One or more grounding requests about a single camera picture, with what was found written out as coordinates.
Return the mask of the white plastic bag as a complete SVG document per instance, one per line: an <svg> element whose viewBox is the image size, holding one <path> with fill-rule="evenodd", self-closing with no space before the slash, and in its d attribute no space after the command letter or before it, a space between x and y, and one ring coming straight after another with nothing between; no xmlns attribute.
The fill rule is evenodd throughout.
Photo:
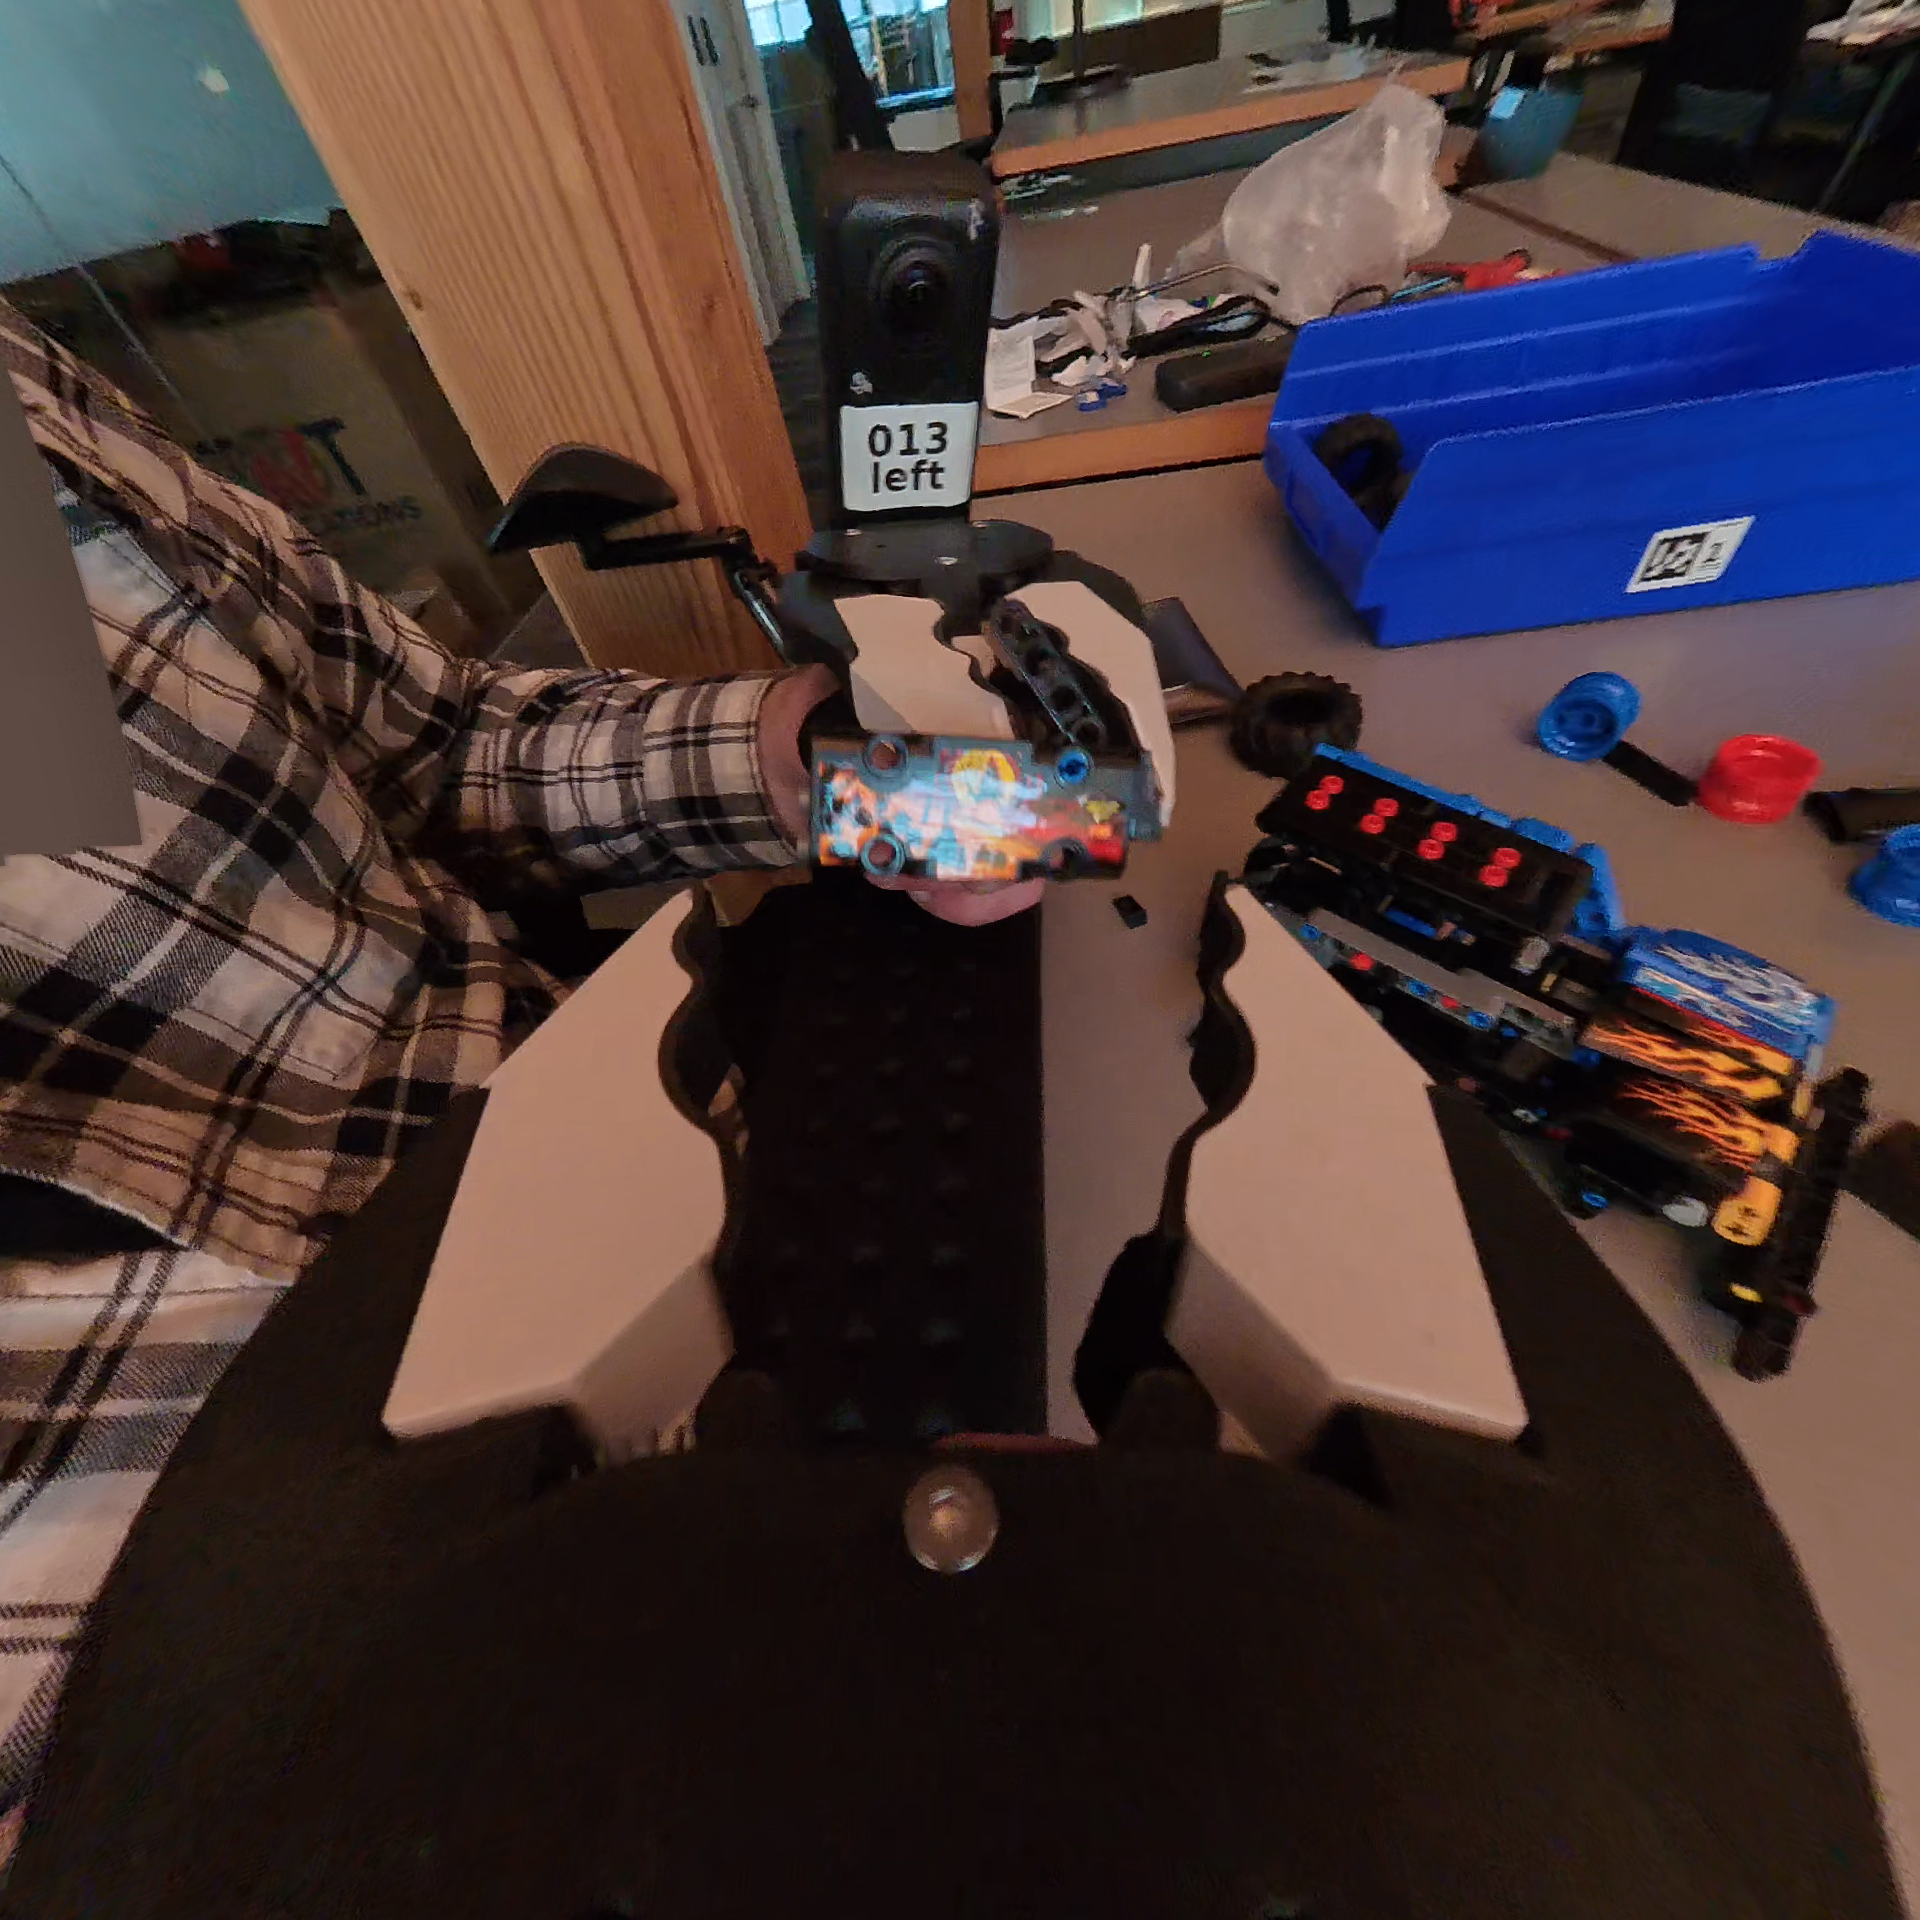
<svg viewBox="0 0 1920 1920"><path fill-rule="evenodd" d="M1381 87L1241 179L1169 277L1222 274L1290 328L1328 317L1358 289L1399 287L1451 224L1438 180L1445 132L1434 98Z"/></svg>

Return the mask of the black blue brick truck model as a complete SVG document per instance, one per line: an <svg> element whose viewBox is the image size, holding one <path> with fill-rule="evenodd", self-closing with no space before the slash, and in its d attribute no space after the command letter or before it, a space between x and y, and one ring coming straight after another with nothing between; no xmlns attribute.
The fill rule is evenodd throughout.
<svg viewBox="0 0 1920 1920"><path fill-rule="evenodd" d="M1745 1381L1784 1376L1867 1117L1835 1003L1626 923L1598 844L1333 744L1288 754L1241 880L1442 1085L1538 1146L1562 1212L1657 1217Z"/></svg>

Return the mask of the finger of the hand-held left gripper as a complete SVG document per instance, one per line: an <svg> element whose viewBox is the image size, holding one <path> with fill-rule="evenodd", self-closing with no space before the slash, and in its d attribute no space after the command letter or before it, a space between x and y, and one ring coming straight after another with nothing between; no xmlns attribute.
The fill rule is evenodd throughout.
<svg viewBox="0 0 1920 1920"><path fill-rule="evenodd" d="M833 609L853 647L848 683L857 723L873 733L1011 741L1017 721L990 669L943 636L939 601L854 592Z"/></svg>
<svg viewBox="0 0 1920 1920"><path fill-rule="evenodd" d="M1091 667L1127 708L1165 831L1177 804L1177 751L1145 628L1079 580L1032 583L1031 596L1031 612L1058 628L1072 659Z"/></svg>

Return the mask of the dark grey panel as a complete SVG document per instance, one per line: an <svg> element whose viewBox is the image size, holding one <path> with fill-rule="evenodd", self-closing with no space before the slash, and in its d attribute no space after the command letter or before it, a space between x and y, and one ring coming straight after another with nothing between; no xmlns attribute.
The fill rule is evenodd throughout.
<svg viewBox="0 0 1920 1920"><path fill-rule="evenodd" d="M1158 669L1161 699L1175 731L1225 723L1241 683L1179 596L1142 604L1142 632Z"/></svg>

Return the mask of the black rubber tyre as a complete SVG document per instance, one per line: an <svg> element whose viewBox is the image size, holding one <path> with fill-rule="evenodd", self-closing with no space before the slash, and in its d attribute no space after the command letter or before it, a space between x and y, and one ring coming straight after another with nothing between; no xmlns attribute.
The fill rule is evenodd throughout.
<svg viewBox="0 0 1920 1920"><path fill-rule="evenodd" d="M1359 744L1361 703L1353 685L1309 672L1249 683L1232 705L1229 753L1258 777L1294 779L1317 753Z"/></svg>
<svg viewBox="0 0 1920 1920"><path fill-rule="evenodd" d="M1411 468L1400 433L1389 421L1373 413L1330 421L1311 453L1373 529L1383 531L1394 519Z"/></svg>

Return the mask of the red wheel hub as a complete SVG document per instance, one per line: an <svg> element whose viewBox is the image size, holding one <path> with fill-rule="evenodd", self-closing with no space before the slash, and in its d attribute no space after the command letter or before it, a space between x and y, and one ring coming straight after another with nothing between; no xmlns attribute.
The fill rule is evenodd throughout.
<svg viewBox="0 0 1920 1920"><path fill-rule="evenodd" d="M1787 737L1743 733L1718 744L1696 779L1696 804L1735 825L1775 825L1821 779L1821 760Z"/></svg>

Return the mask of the black dotted mat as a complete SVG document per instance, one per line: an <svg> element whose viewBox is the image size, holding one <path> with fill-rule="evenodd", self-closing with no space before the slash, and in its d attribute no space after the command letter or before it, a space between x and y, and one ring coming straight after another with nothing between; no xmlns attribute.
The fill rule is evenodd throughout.
<svg viewBox="0 0 1920 1920"><path fill-rule="evenodd" d="M827 875L720 937L744 1148L715 1276L736 1369L811 1445L1047 1424L1040 929Z"/></svg>

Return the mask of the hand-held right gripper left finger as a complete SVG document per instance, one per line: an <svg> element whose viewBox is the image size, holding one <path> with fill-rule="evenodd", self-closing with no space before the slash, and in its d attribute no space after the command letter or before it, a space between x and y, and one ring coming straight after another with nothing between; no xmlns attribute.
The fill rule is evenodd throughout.
<svg viewBox="0 0 1920 1920"><path fill-rule="evenodd" d="M720 923L682 891L486 1082L381 1410L422 1442L529 1410L664 1451L733 1354L715 1282L743 1121Z"/></svg>

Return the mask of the grey desk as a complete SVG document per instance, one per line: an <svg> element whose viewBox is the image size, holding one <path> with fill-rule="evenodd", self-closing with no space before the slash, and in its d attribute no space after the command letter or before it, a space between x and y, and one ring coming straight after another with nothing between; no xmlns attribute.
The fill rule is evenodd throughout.
<svg viewBox="0 0 1920 1920"><path fill-rule="evenodd" d="M1671 751L1806 693L1815 738L1882 748L1901 727L1915 585L1634 615L1378 650L1287 527L1255 463L994 485L986 517L1032 521L1181 596L1251 682L1322 669L1359 689L1363 751L1447 787L1595 835L1635 908L1702 921L1817 975L1890 1093L1915 1090L1901 937L1842 935L1808 831L1685 823L1525 745L1553 683L1619 667L1696 699ZM1490 1445L1354 1410L1311 1487L1375 1535L1419 1538L1402 1602L1419 1681L1456 1687L1434 1835L1478 1844L1408 1915L1911 1915L1915 1898L1915 1247L1843 1203L1830 1341L1783 1384L1731 1379L1685 1250L1643 1217L1576 1224L1545 1163L1463 1096L1438 1122L1496 1281L1533 1432Z"/></svg>

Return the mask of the blue bin with tag label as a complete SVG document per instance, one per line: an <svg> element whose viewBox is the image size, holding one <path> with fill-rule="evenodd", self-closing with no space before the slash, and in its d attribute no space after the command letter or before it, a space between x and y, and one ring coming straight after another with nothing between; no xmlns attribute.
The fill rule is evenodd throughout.
<svg viewBox="0 0 1920 1920"><path fill-rule="evenodd" d="M1351 413L1411 468L1383 531L1311 453ZM1911 583L1918 253L1819 231L1314 320L1264 474L1383 650Z"/></svg>

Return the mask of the white paper slips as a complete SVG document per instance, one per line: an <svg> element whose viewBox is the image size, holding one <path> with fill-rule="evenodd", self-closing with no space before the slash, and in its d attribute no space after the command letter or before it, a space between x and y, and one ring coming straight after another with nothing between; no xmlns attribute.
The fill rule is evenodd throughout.
<svg viewBox="0 0 1920 1920"><path fill-rule="evenodd" d="M1141 291L1077 292L1045 309L994 320L986 335L983 405L1026 421L1072 402L1090 413L1129 394Z"/></svg>

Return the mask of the wooden edged table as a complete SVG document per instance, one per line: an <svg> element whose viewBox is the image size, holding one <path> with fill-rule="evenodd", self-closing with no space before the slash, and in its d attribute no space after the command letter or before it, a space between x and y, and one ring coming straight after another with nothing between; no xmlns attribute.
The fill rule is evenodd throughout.
<svg viewBox="0 0 1920 1920"><path fill-rule="evenodd" d="M1358 109L1375 90L1375 81L1321 87L1317 96L1333 104L1330 113L1008 180L994 313L1010 317L1074 292L1106 292L1123 282L1141 248L1149 248L1154 267L1168 267L1181 245L1216 223L1235 180ZM1146 369L1127 372L1121 384L1123 395L1090 412L1066 401L1031 418L984 417L976 493L1241 464L1261 451L1270 395L1169 412Z"/></svg>

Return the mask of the person's left forearm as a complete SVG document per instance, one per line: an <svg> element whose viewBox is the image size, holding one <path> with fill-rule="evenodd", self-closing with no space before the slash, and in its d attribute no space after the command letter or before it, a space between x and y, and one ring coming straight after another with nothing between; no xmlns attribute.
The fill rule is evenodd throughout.
<svg viewBox="0 0 1920 1920"><path fill-rule="evenodd" d="M178 754L216 741L272 794L327 777L475 895L797 860L755 760L783 669L658 682L459 659L8 305L5 371L55 481L104 519L87 604L128 731Z"/></svg>

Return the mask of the person's plaid shirt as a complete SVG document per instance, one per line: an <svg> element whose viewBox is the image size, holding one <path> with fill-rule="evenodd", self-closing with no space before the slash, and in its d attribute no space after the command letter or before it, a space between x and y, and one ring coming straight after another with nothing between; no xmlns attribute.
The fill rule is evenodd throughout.
<svg viewBox="0 0 1920 1920"><path fill-rule="evenodd" d="M211 1385L589 975L519 933L381 832L5 865L5 1833Z"/></svg>

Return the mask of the black skull sticker panel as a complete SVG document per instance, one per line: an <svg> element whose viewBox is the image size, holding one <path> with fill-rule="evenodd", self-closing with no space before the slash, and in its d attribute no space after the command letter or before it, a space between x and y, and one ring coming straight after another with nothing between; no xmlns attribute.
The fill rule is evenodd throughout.
<svg viewBox="0 0 1920 1920"><path fill-rule="evenodd" d="M837 612L842 697L806 727L809 841L818 869L911 880L1081 880L1123 871L1155 841L1154 777L1129 711L1032 615L1032 585L995 600L974 633L943 636L986 666L1011 741L873 733L857 723L853 647Z"/></svg>

